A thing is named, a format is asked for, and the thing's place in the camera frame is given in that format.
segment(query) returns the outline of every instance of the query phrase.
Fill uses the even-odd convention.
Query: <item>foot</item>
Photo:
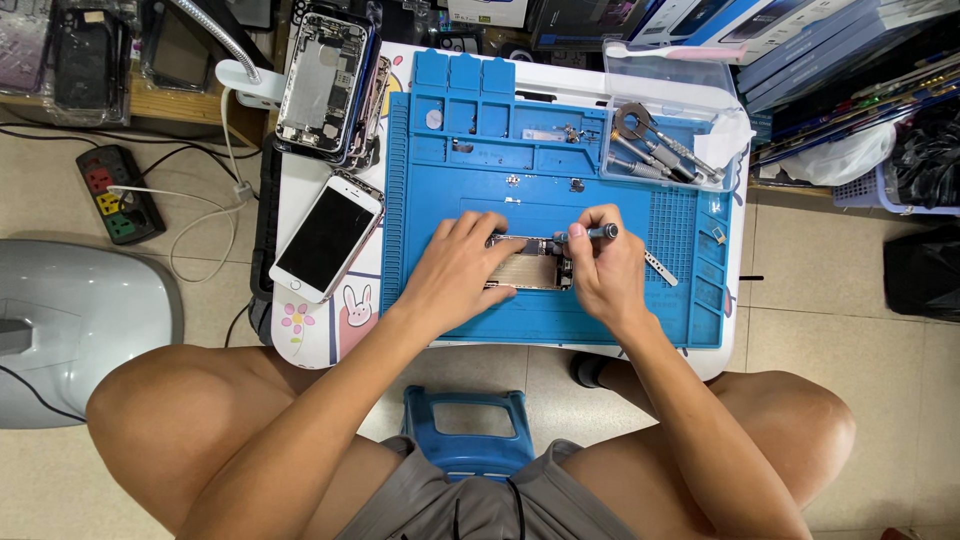
[[[594,353],[577,353],[570,360],[570,378],[584,388],[606,388],[600,384],[600,372],[612,359]]]

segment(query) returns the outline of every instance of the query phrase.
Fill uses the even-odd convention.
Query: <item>gray shorts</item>
[[[482,477],[451,483],[413,439],[401,435],[381,444],[404,460],[336,540],[450,540],[458,500],[462,540],[520,537],[516,495],[508,484]],[[636,540],[609,508],[560,467],[580,450],[556,440],[511,477],[523,504],[526,538]]]

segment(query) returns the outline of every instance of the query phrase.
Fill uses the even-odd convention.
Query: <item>black plastic bag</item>
[[[960,99],[921,110],[892,155],[902,205],[960,206]]]
[[[896,313],[960,322],[960,227],[884,243],[883,291]]]

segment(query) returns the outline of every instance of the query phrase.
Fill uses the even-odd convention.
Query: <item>hand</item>
[[[507,218],[491,211],[483,215],[466,211],[460,219],[441,221],[391,309],[400,307],[407,312],[417,329],[433,340],[515,296],[516,289],[511,286],[484,289],[493,270],[526,245],[514,238],[486,247],[491,233],[506,230]]]
[[[590,240],[587,228],[615,223],[614,239]],[[584,210],[567,230],[564,253],[573,259],[573,284],[584,310],[607,326],[614,337],[651,316],[643,302],[643,240],[623,227],[616,205]]]

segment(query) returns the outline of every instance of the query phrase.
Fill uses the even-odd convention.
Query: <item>person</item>
[[[587,238],[607,223],[619,237]],[[187,345],[118,367],[87,406],[108,470],[180,539],[810,538],[801,510],[850,454],[850,411],[782,372],[701,382],[644,305],[644,245],[614,205],[584,211],[565,249],[578,300],[630,361],[581,356],[571,374],[657,425],[585,449],[555,441],[508,483],[450,483],[415,441],[356,434],[432,340],[516,295],[484,288],[523,246],[485,247],[507,226],[493,212],[442,221],[403,294],[335,368]]]

